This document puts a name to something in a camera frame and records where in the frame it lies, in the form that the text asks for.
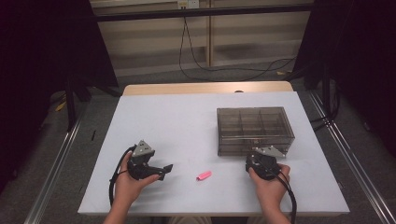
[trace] pink object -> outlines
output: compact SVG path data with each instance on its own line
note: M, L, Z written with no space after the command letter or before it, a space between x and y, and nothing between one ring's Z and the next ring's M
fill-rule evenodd
M210 176L212 176L212 172L211 172L211 171L206 171L206 172L201 173L200 175L198 175L198 176L197 176L197 180L198 180L198 181L200 181L200 180L205 180L205 179L207 179L207 178L210 177Z

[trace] aluminum rail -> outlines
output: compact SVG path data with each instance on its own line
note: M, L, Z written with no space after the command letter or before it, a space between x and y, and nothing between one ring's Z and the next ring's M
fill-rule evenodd
M314 103L315 107L319 114L324 118L326 113L323 109L323 103L321 102L318 94L311 91L311 100ZM361 185L362 190L367 196L367 199L371 203L372 207L378 214L379 219L384 224L396 224L396 219L394 215L391 213L389 206L387 205L385 199L375 187L374 183L370 179L370 177L366 174L361 163L359 162L358 158L355 156L352 148L347 143L347 140L342 135L341 131L338 129L337 125L333 120L325 119L327 123L327 128L332 135L332 138L335 141L335 144L343 154L346 163L348 164L350 170L358 180L359 184Z
M279 13L279 12L299 12L312 11L314 9L328 10L336 9L343 6L340 3L326 4L296 4L296 5L277 5L265 7L209 7L195 9L176 9L176 10L158 10L143 11L119 14L104 14L92 17L76 17L73 21L137 21L166 18L183 18L183 17L203 17L203 16L225 16L241 14L262 14L262 13Z
M29 214L24 221L24 224L40 223L41 218L44 215L44 212L47 208L47 204L50 200L50 196L55 188L56 182L59 178L62 168L64 167L64 162L66 161L70 148L73 145L73 142L76 138L81 123L81 119L84 117L88 105L83 104L81 107L82 108L78 116L78 119L75 125L73 126L72 130L66 134L66 137L64 138L64 142L55 159L55 162L53 163L52 168L50 169L49 174L47 176L47 179L43 187L41 188L40 193L35 199L35 203L30 209Z

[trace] transparent container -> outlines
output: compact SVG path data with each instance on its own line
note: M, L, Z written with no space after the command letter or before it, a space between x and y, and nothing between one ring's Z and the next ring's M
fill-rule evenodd
M286 157L294 134L283 107L218 108L219 156Z

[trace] power cord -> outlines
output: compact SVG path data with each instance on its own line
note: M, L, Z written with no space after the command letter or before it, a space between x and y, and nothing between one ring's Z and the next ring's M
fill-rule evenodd
M114 201L114 185L116 184L117 178L119 177L120 174L127 172L127 170L119 172L119 169L121 167L122 161L126 154L131 151L130 148L128 148L123 154L122 157L120 158L119 164L117 165L116 170L114 171L113 176L110 179L110 185L108 186L108 198L110 200L110 205L113 205Z
M341 104L341 93L340 93L340 88L336 85L335 86L335 93L332 97L332 112L329 115L326 115L325 117L318 118L318 119L312 119L309 120L311 123L315 123L318 121L324 121L322 124L320 124L318 127L314 128L314 132L320 130L321 128L325 127L326 125L330 124L331 121L335 120L335 118L338 115L338 110Z
M295 220L296 220L296 215L297 215L297 201L296 198L294 196L293 191L291 190L291 186L290 183L288 181L288 179L286 178L286 176L282 173L279 172L280 174L283 175L283 177L285 178L286 182L280 178L278 175L276 175L271 169L269 169L268 167L266 167L260 160L259 163L268 171L271 173L271 175L273 175L277 180L279 180L279 182L283 185L283 187L285 187L286 191L288 192L290 199L291 199L291 219L290 219L290 223L294 224Z
M180 71L183 73L183 75L184 75L185 77L188 77L188 78L191 78L191 79L217 82L217 80L210 79L210 78L191 77L191 76L187 75L186 72L185 72L185 71L183 70L183 68L181 67L181 51L182 51L182 49L183 49L184 35L185 35L186 31L187 31L187 35L188 35L188 37L189 37L190 50L191 50L192 58L194 59L194 62L197 64L197 66L198 66L199 68L201 68L202 70L205 70L205 71L208 71L208 72L230 71L230 70L259 71L259 72L260 72L258 75L254 76L254 77L249 77L249 78L242 79L242 80L239 80L239 81L248 81L248 80L254 79L254 78L256 78L256 77L260 77L260 76L264 75L266 72L269 72L269 71L276 71L276 70L278 70L278 69L281 69L281 68L285 67L286 65L288 65L289 63L291 63L292 61L294 61L294 60L296 59L296 57L294 57L294 58L291 58L291 59L279 59L279 60L273 61L273 62L270 63L270 65L268 66L267 69L238 68L238 67L234 67L234 68L217 68L217 69L215 69L215 68L212 68L212 69L204 68L204 67L202 67L200 64L198 64L198 61L197 61L196 58L195 58L195 54L194 54L194 51L193 51L193 48L192 48L192 42L191 42L191 36L190 36L189 25L187 24L186 18L184 18L183 34L182 34L182 37L181 37L181 45L180 45L180 51L179 51L179 57L178 57L178 66L179 66L179 68L180 68ZM273 65L274 63L277 63L277 62L280 62L280 61L287 61L287 62L286 62L285 64L283 64L282 66L278 67L278 68L273 68L273 69L271 69L271 67L272 67L272 65Z

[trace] white wall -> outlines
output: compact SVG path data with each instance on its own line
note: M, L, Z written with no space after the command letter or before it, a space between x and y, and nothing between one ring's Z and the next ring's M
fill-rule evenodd
M303 0L201 0L200 7L247 7L312 2ZM95 14L177 9L170 0L91 0ZM269 62L296 55L309 12L187 18L197 60L203 66ZM181 18L100 22L116 76L178 70ZM187 34L183 68L196 67Z

